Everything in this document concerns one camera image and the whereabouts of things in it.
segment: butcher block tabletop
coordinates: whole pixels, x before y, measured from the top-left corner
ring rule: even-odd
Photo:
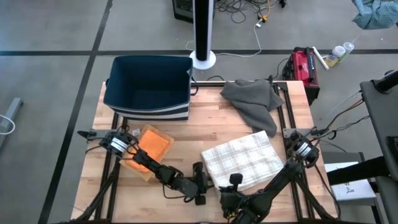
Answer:
[[[313,120],[302,82],[289,81],[287,85],[296,127],[312,128]],[[97,130],[111,129],[114,115],[114,111],[103,103],[105,89],[105,84],[103,84],[93,124],[93,129]],[[192,175],[192,164],[202,161],[200,152],[230,140],[252,134],[252,129],[246,125],[232,104],[220,95],[221,90],[222,87],[200,87],[199,92],[195,96],[191,96],[188,121],[128,121],[130,130],[141,129],[146,124],[150,124],[174,138],[175,141],[172,147],[161,163],[176,167],[186,177],[190,177]],[[287,127],[289,128],[286,105],[283,105],[282,108]],[[285,162],[286,155],[277,110],[271,111],[271,116],[278,126],[278,130],[276,136],[270,138],[270,141],[282,162]],[[93,141],[88,147],[96,145],[98,145],[98,141]],[[92,199],[98,193],[105,155],[106,151],[101,147],[86,154],[72,218],[81,215],[82,210],[91,203]],[[321,154],[317,165],[327,182]],[[333,199],[322,184],[318,173],[314,168],[306,169],[306,173],[309,189],[312,194],[335,217],[336,210]],[[263,188],[267,184],[268,182],[258,184],[245,190],[244,193],[254,193],[257,189]],[[166,188],[165,193],[168,197],[181,195],[179,192],[168,188]],[[299,190],[299,194],[303,216],[308,217],[301,190]],[[166,199],[163,196],[162,184],[155,177],[146,182],[122,166],[119,173],[112,222],[226,222],[223,218],[216,189],[209,189],[205,196],[206,205],[202,206],[196,206],[195,202],[184,203],[182,198]],[[106,216],[108,197],[109,193],[104,199],[102,217]],[[292,190],[289,184],[274,199],[271,212],[264,219],[264,222],[295,221],[297,221],[297,218]]]

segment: gray floor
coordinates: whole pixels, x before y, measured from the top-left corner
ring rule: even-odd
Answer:
[[[0,1],[0,51],[91,50],[106,0],[13,0]],[[216,12],[213,49],[257,49],[254,13],[234,24],[230,14]],[[356,14],[351,1],[290,1],[289,7],[272,9],[269,21],[257,30],[263,49],[293,49],[316,46],[331,49],[355,42],[357,49],[398,49],[398,27],[361,32],[351,20]],[[100,50],[182,50],[193,40],[191,24],[177,21],[171,1],[114,0]],[[266,78],[276,73],[287,55],[257,55],[251,58],[220,56],[216,65],[195,72],[197,80],[221,75],[227,80]],[[0,113],[14,97],[25,104],[15,118],[17,129],[0,151],[0,222],[37,223],[55,167],[76,93],[88,56],[1,56]],[[113,57],[96,57],[84,95],[76,130],[91,127],[101,83],[109,76]],[[329,71],[318,65],[319,99],[311,107],[314,122],[332,107],[359,90],[363,80],[396,69],[398,55],[350,55]],[[336,126],[366,114],[364,106],[342,116]],[[364,152],[367,159],[380,156],[369,120],[337,136],[334,143],[349,152]],[[322,144],[325,151],[335,148]],[[51,222],[68,220],[83,165],[85,141],[72,138]],[[368,208],[343,207],[343,219],[373,222]]]

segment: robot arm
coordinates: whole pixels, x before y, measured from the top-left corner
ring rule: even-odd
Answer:
[[[172,190],[178,190],[188,198],[193,198],[198,194],[198,186],[188,178],[184,178],[181,171],[174,167],[161,165],[148,153],[142,149],[136,151],[136,155],[132,157],[133,161],[143,165],[155,174],[160,183],[164,184]]]
[[[311,191],[297,178],[305,168],[315,165],[319,157],[319,150],[298,132],[292,133],[287,141],[287,146],[294,152],[295,156],[288,159],[284,168],[264,189],[260,189],[252,195],[244,195],[242,192],[238,192],[238,185],[241,184],[243,179],[241,174],[231,175],[229,181],[233,186],[220,187],[223,216],[227,219],[233,218],[231,223],[253,224],[263,221],[271,210],[273,199],[292,180],[297,181],[305,196],[310,199],[322,218],[333,219],[316,201]]]

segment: gray towel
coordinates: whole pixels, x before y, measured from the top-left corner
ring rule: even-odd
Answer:
[[[265,130],[269,137],[275,136],[277,127],[269,112],[284,101],[266,80],[226,82],[220,94],[234,105],[255,133]]]

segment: storage bin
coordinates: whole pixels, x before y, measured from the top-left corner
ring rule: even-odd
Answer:
[[[106,82],[104,104],[139,121],[186,121],[192,59],[172,56],[120,56]]]

